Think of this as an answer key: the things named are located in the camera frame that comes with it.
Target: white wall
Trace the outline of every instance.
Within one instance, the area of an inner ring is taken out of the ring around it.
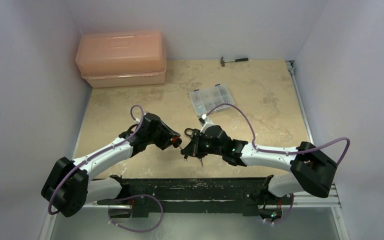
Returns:
[[[327,0],[67,0],[85,34],[162,30],[169,59],[294,59]]]
[[[315,142],[351,139],[336,174],[351,238],[384,239],[384,0],[330,0],[296,67]]]
[[[40,191],[73,152],[90,92],[74,61],[80,36],[60,1],[0,0],[0,240],[39,237]]]

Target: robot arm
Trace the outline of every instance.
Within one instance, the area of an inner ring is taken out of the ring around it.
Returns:
[[[114,141],[91,154],[74,160],[66,157],[57,160],[42,188],[41,195],[50,201],[63,178],[77,168],[63,183],[53,200],[53,206],[64,216],[70,217],[77,213],[85,203],[114,199],[120,194],[122,186],[111,177],[92,181],[112,165],[135,156],[151,144],[165,150],[170,146],[177,148],[182,143],[179,133],[168,127],[157,115],[147,112],[136,134],[120,145],[119,143],[133,133],[134,127],[135,125],[131,126]]]
[[[268,191],[274,196],[283,197],[286,194],[306,191],[316,197],[328,197],[337,164],[322,151],[297,155],[261,152],[247,141],[231,139],[219,125],[214,125],[208,116],[203,115],[199,121],[201,130],[185,130],[185,134],[191,138],[190,143],[180,151],[185,159],[195,157],[202,161],[206,155],[215,154],[233,166],[282,169],[289,173],[269,176]],[[300,146],[257,148],[288,153],[312,149],[315,146],[303,141]]]

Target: storage box lid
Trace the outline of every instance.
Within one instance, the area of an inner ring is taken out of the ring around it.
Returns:
[[[82,75],[160,72],[165,67],[160,31],[85,34],[75,61]]]

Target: black mounting base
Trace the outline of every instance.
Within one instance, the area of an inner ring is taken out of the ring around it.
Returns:
[[[117,198],[138,194],[156,197],[165,213],[222,213],[243,216],[266,216],[263,205],[277,205],[279,198],[266,189],[270,177],[243,178],[129,178],[117,179],[123,190]],[[282,204],[289,205],[291,199],[283,197]],[[117,205],[126,202],[98,201],[99,205]],[[147,197],[135,198],[132,217],[144,218],[149,213],[159,213],[158,204]]]

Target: marble-patterned surface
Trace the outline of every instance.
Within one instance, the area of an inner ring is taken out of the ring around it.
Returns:
[[[250,60],[220,66],[219,60],[175,60],[167,62],[166,83],[158,85],[94,88],[80,132],[75,156],[89,154],[113,141],[133,121],[130,107],[139,104],[154,113],[173,130],[200,129],[189,92],[227,84],[238,106],[257,133],[256,143],[263,146],[290,147],[308,141],[294,86],[284,60]],[[251,131],[239,112],[227,109],[215,112],[211,119],[233,139],[252,140]],[[179,148],[164,151],[150,145],[138,155],[119,162],[98,177],[111,174],[125,178],[208,178],[265,177],[284,174],[263,166],[231,166],[220,156],[184,161]]]

